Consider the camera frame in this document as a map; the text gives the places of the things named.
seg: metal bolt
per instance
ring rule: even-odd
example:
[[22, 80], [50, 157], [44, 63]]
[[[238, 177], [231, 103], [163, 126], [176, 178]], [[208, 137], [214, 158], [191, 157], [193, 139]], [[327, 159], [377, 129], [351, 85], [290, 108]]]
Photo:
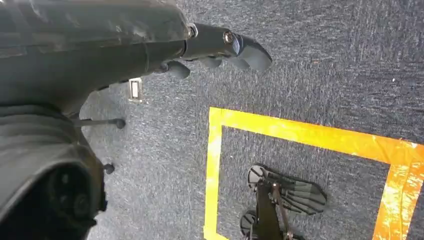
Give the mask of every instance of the metal bolt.
[[234, 41], [233, 34], [230, 31], [224, 32], [223, 39], [226, 44], [232, 44]]

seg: yellow tape square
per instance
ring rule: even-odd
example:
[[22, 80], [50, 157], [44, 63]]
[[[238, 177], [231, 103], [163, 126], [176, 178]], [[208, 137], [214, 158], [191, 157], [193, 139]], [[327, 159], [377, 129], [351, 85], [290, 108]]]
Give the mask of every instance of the yellow tape square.
[[390, 164], [374, 240], [406, 240], [424, 180], [424, 145], [328, 126], [211, 107], [203, 234], [217, 233], [222, 127], [230, 127]]

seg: gray carpet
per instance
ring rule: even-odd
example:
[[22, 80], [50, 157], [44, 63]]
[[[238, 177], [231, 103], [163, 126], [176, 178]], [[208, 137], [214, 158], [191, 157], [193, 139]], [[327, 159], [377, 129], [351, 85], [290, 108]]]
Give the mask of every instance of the gray carpet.
[[[333, 126], [424, 144], [424, 3], [420, 0], [180, 0], [191, 21], [229, 27], [269, 50], [268, 71], [230, 64], [144, 78], [145, 103], [126, 85], [93, 93], [82, 116], [125, 117], [127, 127], [89, 127], [106, 177], [107, 212], [90, 240], [203, 239], [209, 107]], [[328, 194], [321, 215], [290, 214], [308, 240], [371, 239], [389, 166], [224, 128], [218, 232], [241, 239], [254, 206], [253, 163], [314, 181]], [[424, 193], [409, 240], [424, 239]]]

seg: small label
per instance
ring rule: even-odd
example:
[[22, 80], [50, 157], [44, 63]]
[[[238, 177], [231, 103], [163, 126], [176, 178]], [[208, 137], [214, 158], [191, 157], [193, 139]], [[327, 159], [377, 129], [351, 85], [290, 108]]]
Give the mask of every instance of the small label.
[[143, 101], [143, 88], [142, 88], [142, 79], [141, 77], [133, 78], [128, 81], [129, 83], [129, 94], [130, 101], [139, 102]]

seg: yellow tape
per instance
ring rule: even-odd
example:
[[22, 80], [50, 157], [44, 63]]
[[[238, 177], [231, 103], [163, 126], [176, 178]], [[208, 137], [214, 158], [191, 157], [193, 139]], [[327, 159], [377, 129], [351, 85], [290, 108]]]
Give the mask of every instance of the yellow tape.
[[204, 238], [217, 234], [222, 126], [390, 164], [373, 239], [406, 239], [424, 180], [424, 145], [327, 126], [211, 107], [207, 149]]

